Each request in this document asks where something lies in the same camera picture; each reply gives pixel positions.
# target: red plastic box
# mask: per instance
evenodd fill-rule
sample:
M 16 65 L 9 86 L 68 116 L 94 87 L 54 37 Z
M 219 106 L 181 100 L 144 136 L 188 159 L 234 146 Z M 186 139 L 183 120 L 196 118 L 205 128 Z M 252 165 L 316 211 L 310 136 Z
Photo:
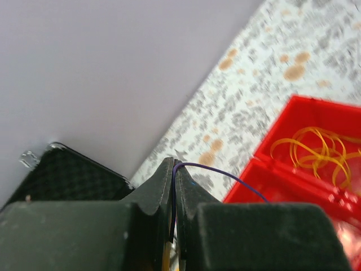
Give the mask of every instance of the red plastic box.
M 270 155 L 271 145 L 278 139 L 292 138 L 300 129 L 317 126 L 337 134 L 361 138 L 361 108 L 324 100 L 293 96 L 274 123 L 240 178 L 271 202 L 309 202 L 322 207 L 334 222 L 335 230 L 355 270 L 361 271 L 361 201 L 352 191 L 335 187 L 331 175 L 335 165 L 328 163 L 318 171 L 293 167 L 289 144 L 279 145 Z M 320 139 L 307 135 L 302 142 L 311 148 L 321 146 Z M 343 141 L 347 152 L 355 152 L 361 144 Z M 298 149 L 302 157 L 302 148 Z M 351 168 L 353 191 L 361 192 L 361 158 L 347 161 Z M 337 183 L 344 180 L 337 176 Z M 255 193 L 236 183 L 226 196 L 226 203 L 261 202 Z

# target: yellow object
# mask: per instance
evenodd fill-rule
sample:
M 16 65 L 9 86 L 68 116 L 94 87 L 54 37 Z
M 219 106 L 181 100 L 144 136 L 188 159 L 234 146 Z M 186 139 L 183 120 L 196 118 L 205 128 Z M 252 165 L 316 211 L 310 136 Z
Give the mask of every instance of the yellow object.
M 306 133 L 313 133 L 318 138 L 320 138 L 322 147 L 311 149 L 303 144 L 301 141 L 306 135 Z M 331 142 L 331 146 L 329 146 L 326 142 L 328 139 Z M 339 135 L 334 132 L 318 128 L 318 127 L 306 127 L 297 131 L 292 138 L 283 138 L 275 141 L 271 146 L 271 157 L 273 158 L 273 151 L 274 149 L 283 143 L 290 143 L 289 146 L 289 156 L 295 168 L 309 168 L 313 169 L 314 176 L 318 179 L 321 179 L 318 174 L 318 169 L 324 167 L 327 163 L 331 162 L 336 164 L 336 167 L 332 173 L 332 183 L 333 185 L 336 184 L 336 177 L 340 170 L 343 171 L 345 174 L 346 180 L 342 182 L 339 187 L 349 188 L 351 187 L 351 169 L 347 163 L 347 160 L 352 158 L 361 157 L 361 150 L 359 149 L 357 152 L 347 153 L 346 147 L 342 141 L 349 141 L 352 143 L 359 143 L 361 144 L 361 139 L 346 137 L 344 135 Z M 336 150 L 336 145 L 340 144 L 342 151 L 339 152 Z M 303 156 L 301 158 L 297 157 L 297 148 L 302 147 L 310 154 L 307 156 Z

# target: white wall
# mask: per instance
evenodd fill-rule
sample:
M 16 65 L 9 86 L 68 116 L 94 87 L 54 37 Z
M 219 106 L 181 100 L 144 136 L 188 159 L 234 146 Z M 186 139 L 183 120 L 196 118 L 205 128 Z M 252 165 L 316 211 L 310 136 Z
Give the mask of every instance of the white wall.
M 260 2 L 0 1 L 0 206 L 52 141 L 131 177 Z

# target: table surface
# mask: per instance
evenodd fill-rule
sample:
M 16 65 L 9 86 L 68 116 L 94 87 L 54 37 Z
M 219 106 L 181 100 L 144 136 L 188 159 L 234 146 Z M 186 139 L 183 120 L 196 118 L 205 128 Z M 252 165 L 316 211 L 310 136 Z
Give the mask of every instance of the table surface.
M 360 0 L 262 4 L 131 183 L 140 185 L 167 156 L 239 176 L 292 94 L 361 104 L 359 10 Z M 234 184 L 188 170 L 219 200 Z

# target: blue wire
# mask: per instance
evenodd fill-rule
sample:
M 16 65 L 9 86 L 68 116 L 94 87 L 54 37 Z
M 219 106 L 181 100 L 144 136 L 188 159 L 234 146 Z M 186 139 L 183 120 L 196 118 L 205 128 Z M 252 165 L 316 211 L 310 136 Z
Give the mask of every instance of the blue wire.
M 214 171 L 214 172 L 218 172 L 221 174 L 224 174 L 232 179 L 235 179 L 237 182 L 239 182 L 240 184 L 244 185 L 245 187 L 247 187 L 249 190 L 251 190 L 252 192 L 254 192 L 255 194 L 257 194 L 260 198 L 262 198 L 266 203 L 269 203 L 269 201 L 266 199 L 265 196 L 263 196 L 260 192 L 258 192 L 256 189 L 254 189 L 253 187 L 251 187 L 250 185 L 248 185 L 247 183 L 245 183 L 244 181 L 242 181 L 241 179 L 237 178 L 236 176 L 222 171 L 220 169 L 217 168 L 212 168 L 212 167 L 208 167 L 206 165 L 202 165 L 202 164 L 197 164 L 197 163 L 179 163 L 177 165 L 174 166 L 173 171 L 172 171 L 172 175 L 171 175 L 171 186 L 172 186 L 172 207 L 171 207 L 171 224 L 170 224 L 170 233 L 169 233 L 169 241 L 173 242 L 173 237 L 174 237 L 174 229 L 175 229 L 175 212 L 176 212 L 176 205 L 177 205 L 177 201 L 176 201 L 176 194 L 175 194 L 175 174 L 177 173 L 178 168 L 183 167 L 185 165 L 190 165 L 193 167 L 199 167 L 199 168 L 205 168 L 208 169 L 210 171 Z

